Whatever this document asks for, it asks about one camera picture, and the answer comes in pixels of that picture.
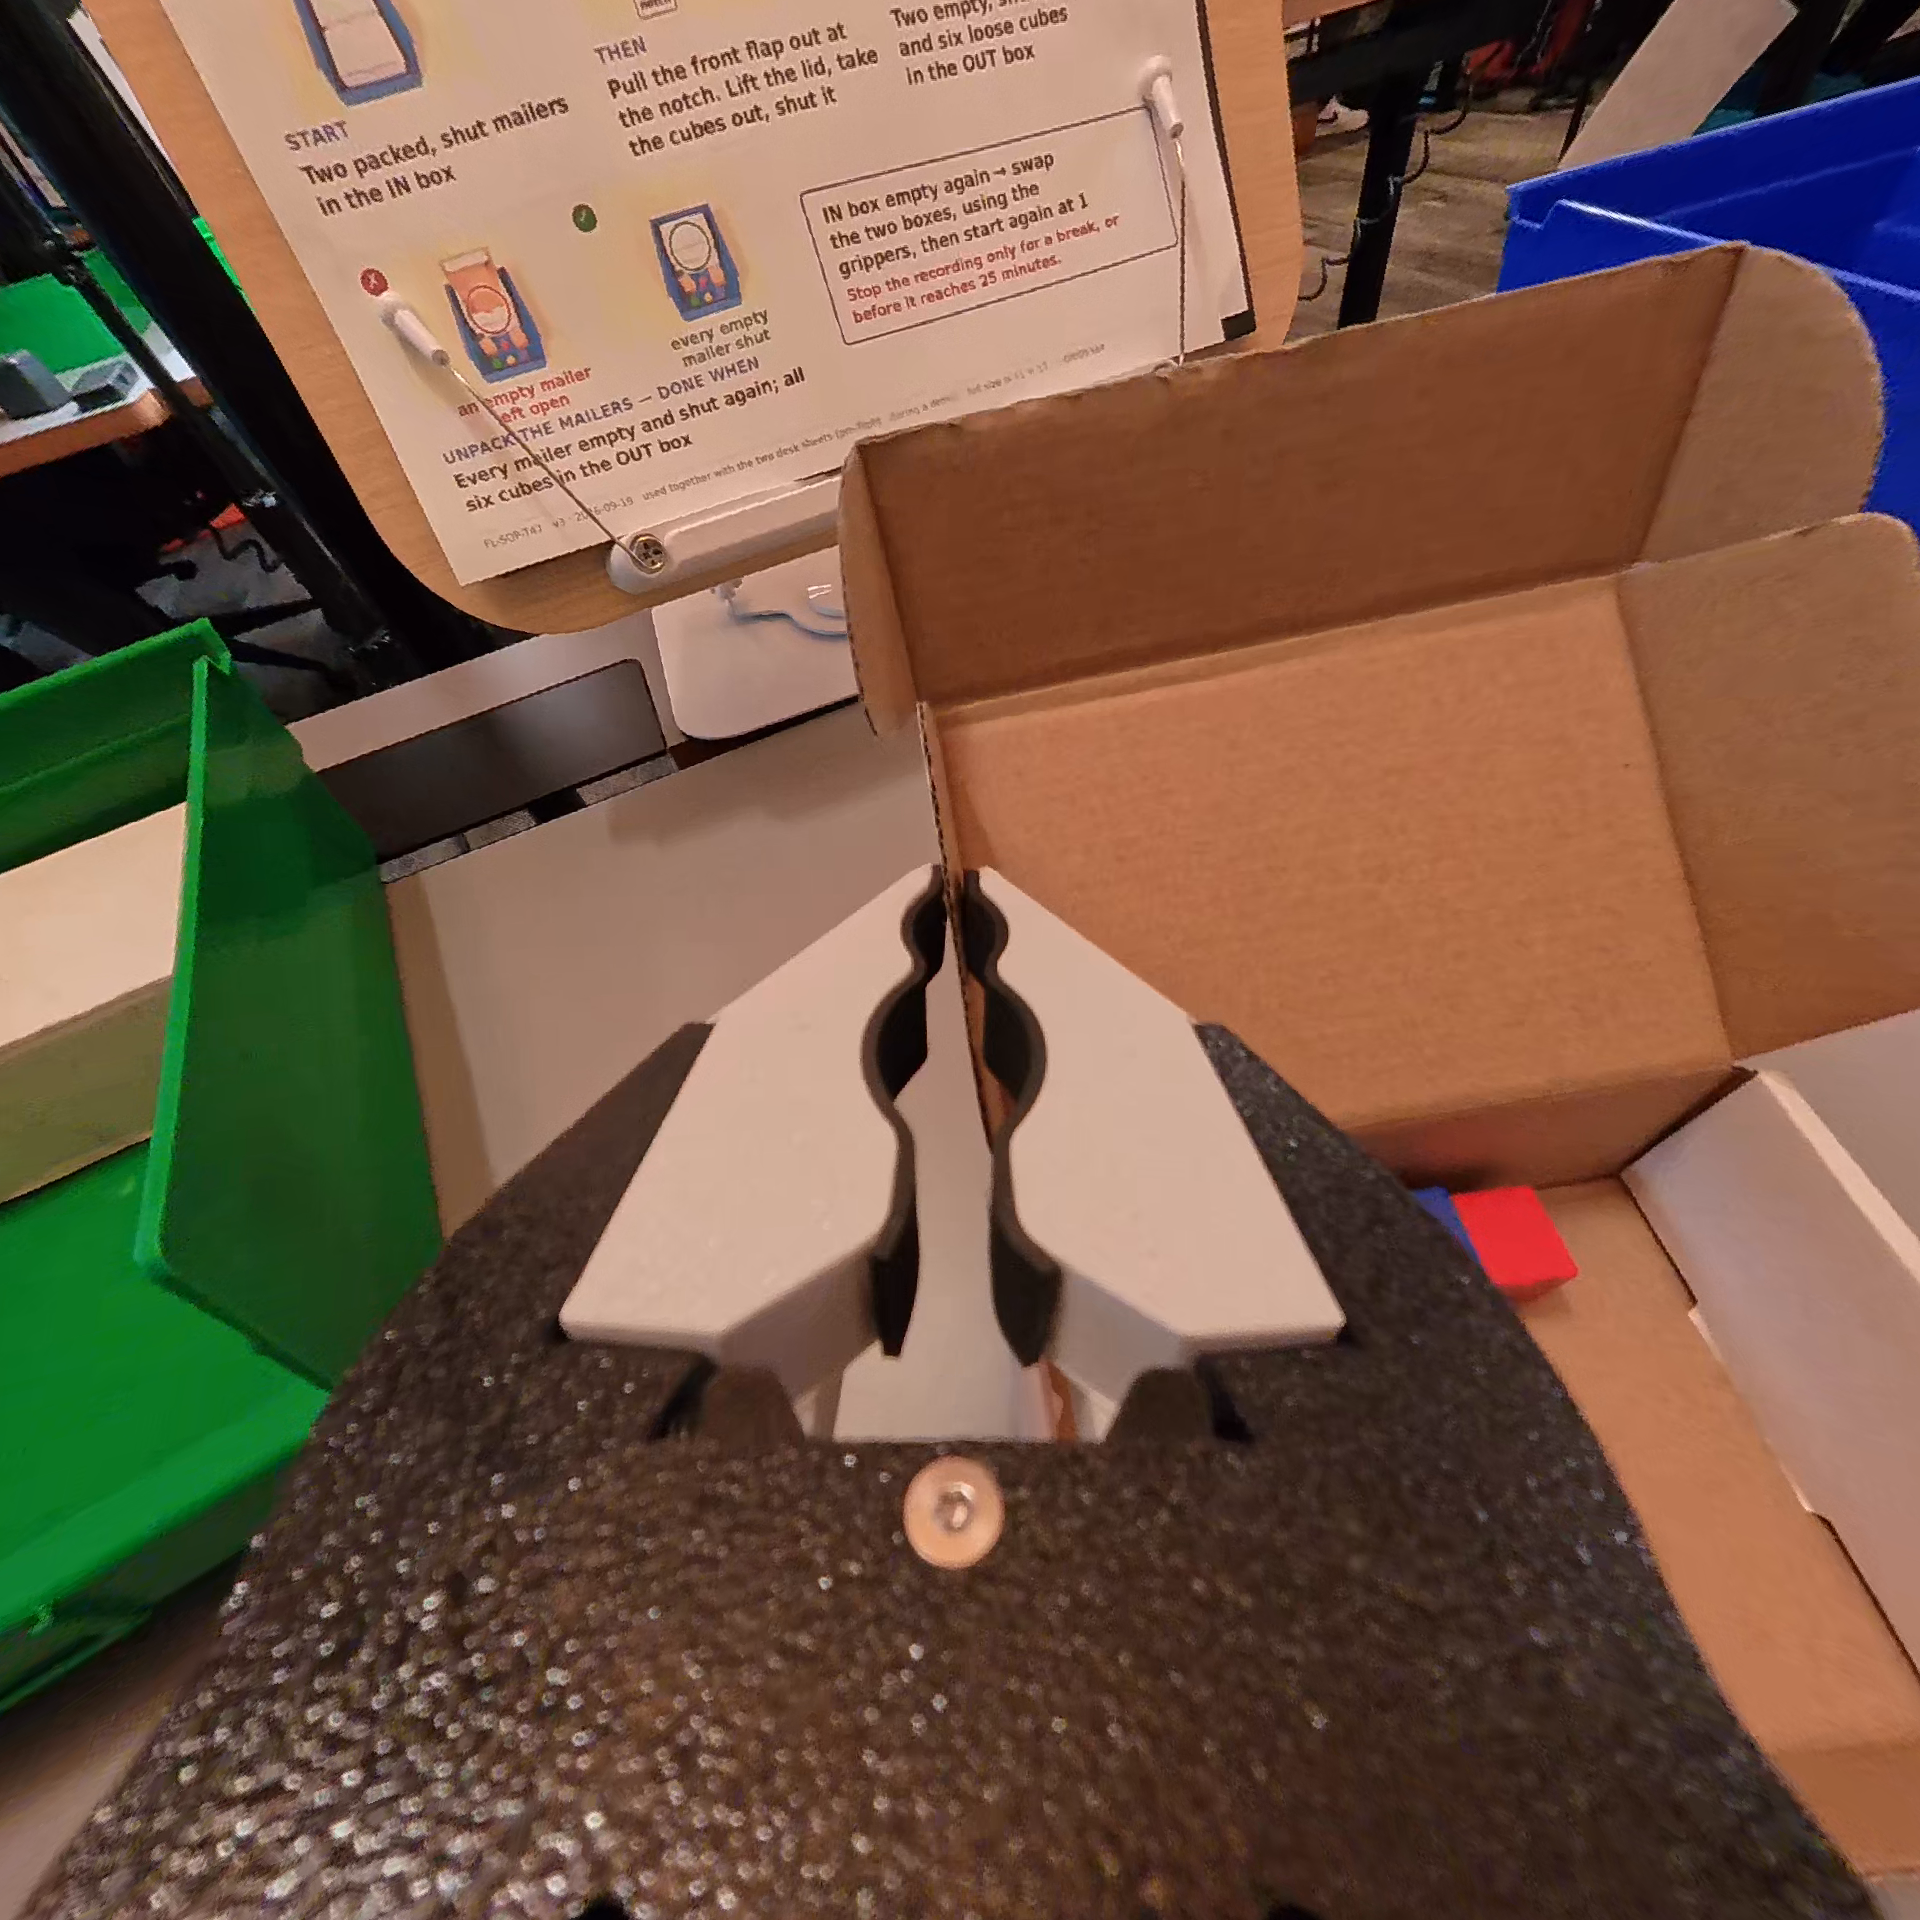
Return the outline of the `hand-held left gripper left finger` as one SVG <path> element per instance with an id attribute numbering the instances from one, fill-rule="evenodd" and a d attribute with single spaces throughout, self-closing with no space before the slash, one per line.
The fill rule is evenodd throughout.
<path id="1" fill-rule="evenodd" d="M 896 1357 L 921 1273 L 901 1091 L 929 1059 L 945 870 L 917 867 L 697 1031 L 561 1309 L 578 1342 L 778 1380 L 828 1438 L 849 1366 Z"/>

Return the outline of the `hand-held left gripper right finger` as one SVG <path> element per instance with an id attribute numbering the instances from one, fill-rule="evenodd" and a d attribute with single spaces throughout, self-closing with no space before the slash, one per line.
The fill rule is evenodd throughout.
<path id="1" fill-rule="evenodd" d="M 997 870 L 958 900 L 993 1128 L 993 1308 L 1084 1436 L 1144 1375 L 1340 1337 L 1347 1313 L 1198 1024 Z"/>

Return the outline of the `white cardboard mailer box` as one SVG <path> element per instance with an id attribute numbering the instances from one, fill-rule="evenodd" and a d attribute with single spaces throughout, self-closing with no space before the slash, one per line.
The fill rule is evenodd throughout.
<path id="1" fill-rule="evenodd" d="M 1915 1879 L 1915 535 L 1824 269 L 1697 246 L 865 440 L 856 671 L 945 852 L 1416 1184 L 1721 1689 Z"/>
<path id="2" fill-rule="evenodd" d="M 186 806 L 2 878 L 2 1199 L 153 1134 Z"/>

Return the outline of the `red cube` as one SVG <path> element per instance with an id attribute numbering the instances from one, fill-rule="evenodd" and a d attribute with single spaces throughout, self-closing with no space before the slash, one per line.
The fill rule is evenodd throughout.
<path id="1" fill-rule="evenodd" d="M 1577 1262 L 1533 1188 L 1458 1191 L 1449 1199 L 1483 1276 L 1508 1302 L 1540 1300 L 1577 1277 Z"/>

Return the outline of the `green plastic bin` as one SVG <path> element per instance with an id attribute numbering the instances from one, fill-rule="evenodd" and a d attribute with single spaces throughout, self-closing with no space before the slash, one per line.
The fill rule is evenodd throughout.
<path id="1" fill-rule="evenodd" d="M 5 694 L 5 880 L 147 825 L 150 1091 L 5 1198 L 5 1710 L 252 1543 L 441 1248 L 377 857 L 206 622 Z"/>

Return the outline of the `blue plastic bin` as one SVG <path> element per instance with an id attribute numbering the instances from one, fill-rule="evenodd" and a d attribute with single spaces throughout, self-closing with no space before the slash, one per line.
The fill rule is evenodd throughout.
<path id="1" fill-rule="evenodd" d="M 1918 524 L 1918 79 L 1596 160 L 1507 193 L 1499 292 L 1749 245 L 1835 276 L 1878 355 L 1865 508 Z"/>

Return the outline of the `grey desk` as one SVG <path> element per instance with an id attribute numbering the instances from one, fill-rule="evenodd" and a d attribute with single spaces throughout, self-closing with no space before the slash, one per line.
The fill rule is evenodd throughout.
<path id="1" fill-rule="evenodd" d="M 444 1228 L 457 1230 L 686 1019 L 932 852 L 921 763 L 846 709 L 659 783 L 470 830 L 388 892 Z M 997 1352 L 988 1181 L 956 987 L 930 1007 L 926 1270 L 908 1350 L 846 1380 L 843 1436 L 1054 1436 L 1054 1389 Z M 1690 1321 L 1667 1248 L 1620 1181 L 1546 1192 L 1577 1280 L 1525 1304 L 1620 1470 L 1734 1711 L 1886 1908 L 1915 1912 L 1915 1671 L 1835 1539 L 1798 1504 Z"/>

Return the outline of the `printed instruction sheet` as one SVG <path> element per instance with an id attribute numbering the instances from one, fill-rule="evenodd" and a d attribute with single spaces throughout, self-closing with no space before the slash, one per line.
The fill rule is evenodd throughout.
<path id="1" fill-rule="evenodd" d="M 451 575 L 1252 327 L 1198 4 L 163 4 Z"/>

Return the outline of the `wooden instruction board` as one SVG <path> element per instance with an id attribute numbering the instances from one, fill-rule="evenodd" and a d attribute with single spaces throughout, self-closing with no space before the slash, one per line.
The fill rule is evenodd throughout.
<path id="1" fill-rule="evenodd" d="M 675 592 L 673 585 L 625 592 L 609 581 L 603 560 L 588 553 L 542 560 L 498 582 L 456 582 L 345 347 L 168 14 L 149 1 L 88 4 L 88 14 L 125 70 L 184 193 L 208 217 L 241 273 L 228 281 L 222 267 L 210 267 L 208 291 L 184 294 L 184 308 L 169 308 L 164 327 L 337 553 L 345 553 L 348 535 L 369 529 L 401 588 L 413 588 L 430 614 L 457 607 L 516 633 L 582 633 Z M 1203 21 L 1217 144 L 1254 313 L 1233 342 L 1186 347 L 1186 361 L 1208 364 L 1284 342 L 1305 232 L 1280 4 L 1203 4 Z"/>

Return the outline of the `black stand pole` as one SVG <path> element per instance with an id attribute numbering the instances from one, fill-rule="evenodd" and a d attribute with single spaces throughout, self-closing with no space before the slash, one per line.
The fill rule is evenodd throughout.
<path id="1" fill-rule="evenodd" d="M 246 297 L 198 232 L 172 166 L 73 30 L 48 4 L 5 4 L 8 128 L 75 207 L 197 373 L 208 405 L 161 390 L 206 451 L 235 502 L 321 600 L 362 689 L 401 680 L 408 653 L 380 596 L 387 585 L 371 521 L 337 464 Z"/>

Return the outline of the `white panel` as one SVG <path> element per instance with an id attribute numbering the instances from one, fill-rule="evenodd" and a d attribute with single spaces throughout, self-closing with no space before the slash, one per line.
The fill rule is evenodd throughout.
<path id="1" fill-rule="evenodd" d="M 1796 21 L 1794 1 L 1676 1 L 1556 161 L 1577 169 L 1691 137 L 1741 72 Z"/>

